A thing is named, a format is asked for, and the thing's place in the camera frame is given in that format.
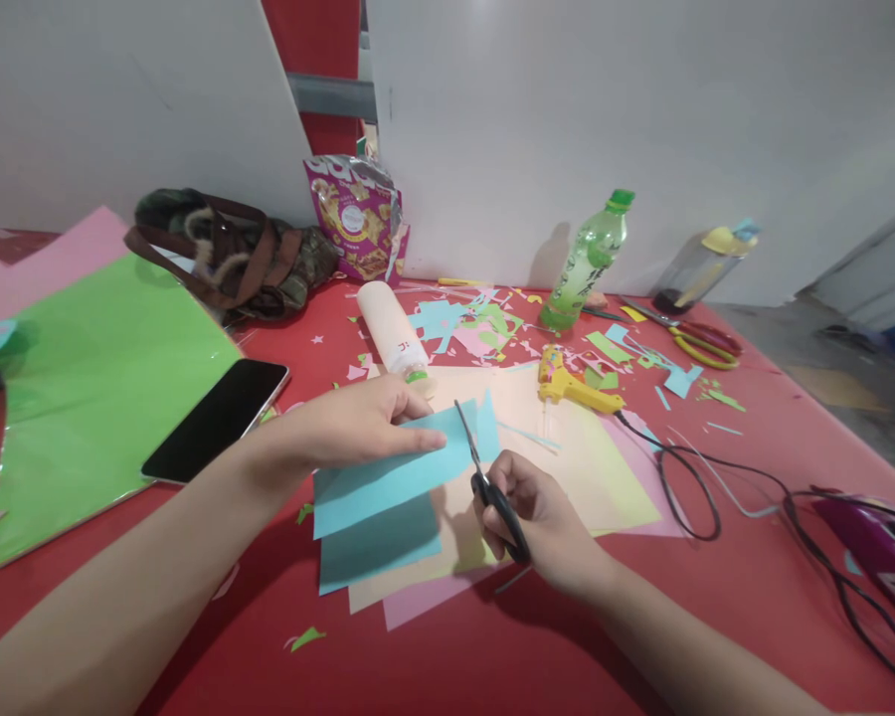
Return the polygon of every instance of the red table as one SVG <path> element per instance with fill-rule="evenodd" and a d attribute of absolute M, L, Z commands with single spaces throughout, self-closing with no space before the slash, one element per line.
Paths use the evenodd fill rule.
<path fill-rule="evenodd" d="M 321 290 L 302 316 L 281 326 L 250 326 L 238 339 L 247 355 L 284 362 L 292 380 L 278 401 L 282 410 L 344 385 L 355 356 L 369 350 L 359 337 L 364 325 L 348 320 L 359 311 L 346 297 L 353 284 Z M 536 322 L 540 304 L 514 294 L 511 311 Z M 406 307 L 432 294 L 401 296 Z M 697 320 L 726 324 L 710 309 Z M 582 337 L 609 322 L 583 316 L 560 342 L 589 347 Z M 665 329 L 631 325 L 644 345 L 687 366 Z M 312 339 L 323 336 L 321 343 Z M 546 333 L 528 329 L 521 339 L 539 349 Z M 470 365 L 457 345 L 453 358 L 435 365 Z M 505 349 L 503 365 L 530 359 L 526 349 Z M 704 375 L 744 405 L 740 413 L 716 401 L 667 394 L 661 405 L 654 386 L 665 372 L 635 368 L 621 375 L 629 408 L 663 440 L 683 433 L 698 448 L 756 466 L 790 488 L 811 484 L 883 497 L 895 503 L 895 470 L 813 401 L 759 351 L 747 346 L 743 365 Z M 0 436 L 3 419 L 0 399 Z M 743 433 L 735 436 L 707 421 Z M 764 506 L 761 492 L 735 472 L 725 479 L 750 507 Z M 678 466 L 670 470 L 676 493 L 694 527 L 708 529 L 705 502 Z M 752 477 L 755 484 L 762 484 Z M 632 535 L 601 538 L 618 559 L 650 579 L 686 609 L 792 677 L 836 711 L 895 712 L 895 677 L 851 631 L 830 581 L 798 545 L 778 515 L 743 516 L 719 486 L 712 488 L 723 520 L 714 543 Z M 778 499 L 768 484 L 764 489 Z M 90 556 L 169 499 L 174 489 L 154 486 L 101 517 L 0 570 L 0 636 L 28 609 Z M 310 519 L 295 524 L 299 506 L 311 500 L 311 483 L 240 560 L 229 592 L 210 603 L 145 701 L 143 713 L 640 713 L 664 707 L 632 666 L 581 609 L 530 573 L 500 595 L 510 580 L 504 570 L 418 619 L 387 632 L 375 605 L 348 614 L 344 592 L 317 596 L 318 546 Z M 805 528 L 841 567 L 843 548 L 808 507 Z M 877 589 L 859 582 L 887 604 Z M 868 617 L 869 610 L 858 608 Z M 872 633 L 884 628 L 872 620 Z M 309 627 L 325 639 L 295 653 L 285 642 Z M 895 660 L 895 644 L 885 641 Z M 690 656 L 684 653 L 684 659 Z"/>

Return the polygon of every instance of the yellow glue gun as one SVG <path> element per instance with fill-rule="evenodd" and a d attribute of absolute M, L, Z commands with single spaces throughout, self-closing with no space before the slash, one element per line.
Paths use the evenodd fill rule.
<path fill-rule="evenodd" d="M 560 346 L 548 345 L 544 348 L 538 380 L 538 393 L 542 401 L 560 403 L 561 398 L 569 398 L 607 415 L 612 415 L 625 405 L 620 396 L 601 393 L 574 378 L 564 367 L 564 353 Z"/>

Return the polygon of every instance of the glue gun cable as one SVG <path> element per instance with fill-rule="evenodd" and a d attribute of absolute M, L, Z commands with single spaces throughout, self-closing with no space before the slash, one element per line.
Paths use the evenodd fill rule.
<path fill-rule="evenodd" d="M 858 634 L 858 637 L 865 643 L 865 645 L 868 646 L 868 648 L 870 648 L 872 650 L 872 652 L 878 657 L 879 661 L 881 661 L 883 664 L 885 664 L 885 666 L 889 669 L 889 671 L 891 671 L 893 674 L 895 674 L 895 664 L 884 653 L 881 652 L 881 650 L 878 648 L 878 646 L 876 646 L 876 644 L 868 636 L 868 634 L 865 632 L 864 627 L 859 622 L 858 616 L 855 613 L 855 609 L 852 606 L 852 602 L 849 599 L 848 590 L 851 590 L 852 592 L 854 592 L 858 597 L 860 597 L 862 600 L 864 600 L 873 610 L 875 610 L 875 612 L 878 614 L 879 617 L 882 618 L 882 620 L 885 622 L 885 624 L 888 626 L 889 630 L 891 630 L 891 632 L 893 634 L 895 634 L 895 621 L 891 618 L 891 616 L 888 614 L 888 612 L 886 612 L 885 609 L 882 608 L 882 606 L 879 605 L 872 597 L 870 597 L 868 594 L 866 594 L 864 592 L 864 590 L 862 590 L 861 587 L 859 587 L 852 580 L 850 580 L 848 577 L 846 577 L 841 572 L 836 570 L 834 566 L 832 566 L 831 561 L 828 559 L 828 557 L 825 555 L 825 553 L 822 552 L 822 550 L 819 548 L 818 544 L 815 543 L 815 541 L 808 535 L 808 533 L 802 527 L 802 524 L 799 521 L 799 512 L 796 509 L 795 499 L 796 499 L 796 497 L 799 497 L 799 496 L 811 496 L 811 497 L 823 497 L 826 499 L 835 499 L 835 500 L 840 500 L 842 502 L 850 502 L 852 504 L 861 505 L 864 508 L 873 509 L 873 510 L 876 510 L 879 512 L 883 512 L 885 514 L 892 515 L 893 517 L 895 517 L 895 510 L 890 509 L 885 506 L 882 506 L 882 505 L 865 502 L 864 500 L 855 499 L 854 497 L 849 497 L 847 495 L 833 494 L 833 493 L 828 493 L 828 492 L 822 492 L 819 490 L 798 490 L 796 492 L 792 492 L 791 490 L 789 490 L 788 487 L 786 487 L 786 484 L 784 482 L 782 482 L 777 477 L 770 475 L 768 472 L 765 472 L 760 469 L 756 469 L 755 467 L 749 467 L 747 465 L 739 464 L 737 462 L 728 462 L 724 459 L 719 459 L 718 457 L 713 457 L 712 455 L 708 455 L 705 452 L 700 452 L 699 450 L 695 450 L 695 449 L 692 449 L 689 447 L 664 445 L 660 441 L 654 440 L 653 438 L 650 438 L 649 436 L 644 435 L 643 433 L 638 431 L 636 428 L 631 426 L 622 411 L 617 411 L 616 416 L 617 416 L 617 419 L 624 425 L 624 427 L 627 428 L 629 431 L 631 431 L 634 435 L 636 435 L 636 436 L 642 438 L 643 440 L 647 441 L 648 443 L 651 443 L 651 444 L 657 446 L 658 448 L 660 448 L 659 459 L 656 461 L 656 468 L 657 468 L 657 471 L 659 472 L 659 479 L 660 479 L 660 483 L 663 486 L 663 492 L 666 494 L 666 501 L 669 503 L 669 508 L 672 511 L 673 517 L 676 519 L 676 522 L 679 524 L 679 526 L 682 527 L 688 534 L 692 535 L 696 539 L 702 540 L 704 542 L 711 542 L 711 541 L 715 540 L 717 537 L 719 537 L 720 533 L 722 532 L 721 522 L 720 522 L 720 517 L 719 517 L 719 510 L 716 508 L 716 503 L 713 501 L 712 494 L 710 494 L 710 491 L 707 488 L 706 483 L 703 480 L 703 478 L 693 468 L 693 466 L 690 465 L 688 462 L 686 462 L 685 458 L 682 457 L 677 452 L 678 450 L 681 450 L 683 452 L 687 452 L 690 454 L 701 455 L 701 456 L 705 457 L 706 459 L 710 460 L 711 462 L 716 462 L 721 465 L 726 465 L 727 467 L 736 467 L 738 469 L 744 469 L 749 472 L 755 472 L 756 474 L 761 475 L 762 477 L 765 477 L 765 478 L 771 480 L 772 482 L 774 482 L 775 484 L 777 484 L 780 487 L 780 489 L 783 491 L 783 494 L 784 494 L 783 510 L 786 513 L 786 517 L 789 519 L 790 523 L 792 524 L 793 529 L 796 531 L 796 534 L 799 537 L 799 539 L 802 542 L 805 549 L 815 558 L 815 560 L 817 562 L 819 562 L 825 568 L 825 570 L 831 576 L 832 581 L 835 583 L 835 590 L 838 593 L 838 600 L 842 605 L 842 609 L 845 611 L 845 616 L 848 619 L 848 622 L 851 625 L 852 629 L 855 631 L 856 634 Z M 710 511 L 712 512 L 713 522 L 715 525 L 713 532 L 710 535 L 706 535 L 706 536 L 697 535 L 689 527 L 686 526 L 685 521 L 683 520 L 682 515 L 679 512 L 678 504 L 677 504 L 676 500 L 673 499 L 672 490 L 670 489 L 669 483 L 666 480 L 666 474 L 663 469 L 663 456 L 667 453 L 673 455 L 673 457 L 675 457 L 683 465 L 685 465 L 686 468 L 689 470 L 690 474 L 693 475 L 693 477 L 696 479 L 696 481 L 699 482 L 700 486 L 703 488 L 703 492 L 705 493 L 706 501 L 709 503 L 709 508 L 710 508 Z"/>

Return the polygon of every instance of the snack bag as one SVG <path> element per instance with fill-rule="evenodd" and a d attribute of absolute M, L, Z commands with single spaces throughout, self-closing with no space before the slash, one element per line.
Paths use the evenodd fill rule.
<path fill-rule="evenodd" d="M 341 154 L 305 159 L 305 171 L 321 230 L 340 257 L 338 269 L 397 285 L 410 227 L 388 172 L 368 159 Z"/>

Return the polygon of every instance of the hand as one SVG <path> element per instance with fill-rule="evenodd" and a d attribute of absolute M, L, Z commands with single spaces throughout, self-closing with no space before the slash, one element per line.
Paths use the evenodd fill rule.
<path fill-rule="evenodd" d="M 487 479 L 507 495 L 520 516 L 534 568 L 553 587 L 582 598 L 595 579 L 600 581 L 605 571 L 613 569 L 613 560 L 590 536 L 557 480 L 526 457 L 505 450 L 490 467 Z M 504 555 L 501 537 L 513 542 L 507 526 L 496 508 L 484 509 L 476 495 L 474 511 L 484 539 L 500 559 Z"/>
<path fill-rule="evenodd" d="M 388 374 L 329 391 L 265 423 L 247 440 L 276 469 L 342 467 L 443 448 L 441 431 L 397 427 L 431 412 L 403 378 Z"/>

